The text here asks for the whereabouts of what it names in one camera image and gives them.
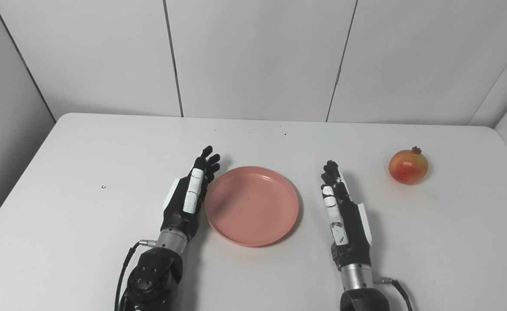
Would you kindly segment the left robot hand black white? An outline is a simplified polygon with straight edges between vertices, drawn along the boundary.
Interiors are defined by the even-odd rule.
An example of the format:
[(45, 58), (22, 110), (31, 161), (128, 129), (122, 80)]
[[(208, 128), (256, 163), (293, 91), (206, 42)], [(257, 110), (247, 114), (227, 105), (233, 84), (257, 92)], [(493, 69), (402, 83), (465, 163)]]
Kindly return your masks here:
[(208, 186), (220, 170), (220, 154), (213, 154), (207, 146), (196, 158), (190, 172), (176, 179), (176, 186), (169, 191), (169, 201), (163, 211), (161, 231), (180, 232), (190, 242), (198, 231), (198, 214), (206, 198)]

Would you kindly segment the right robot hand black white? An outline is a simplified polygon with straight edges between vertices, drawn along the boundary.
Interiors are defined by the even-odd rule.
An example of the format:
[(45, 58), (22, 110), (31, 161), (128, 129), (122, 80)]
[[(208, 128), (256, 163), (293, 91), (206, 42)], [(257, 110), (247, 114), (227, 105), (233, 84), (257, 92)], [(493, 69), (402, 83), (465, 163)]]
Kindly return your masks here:
[(372, 236), (364, 206), (350, 197), (335, 161), (327, 161), (323, 169), (321, 179), (324, 183), (320, 188), (334, 239), (331, 256), (338, 269), (350, 264), (370, 267)]

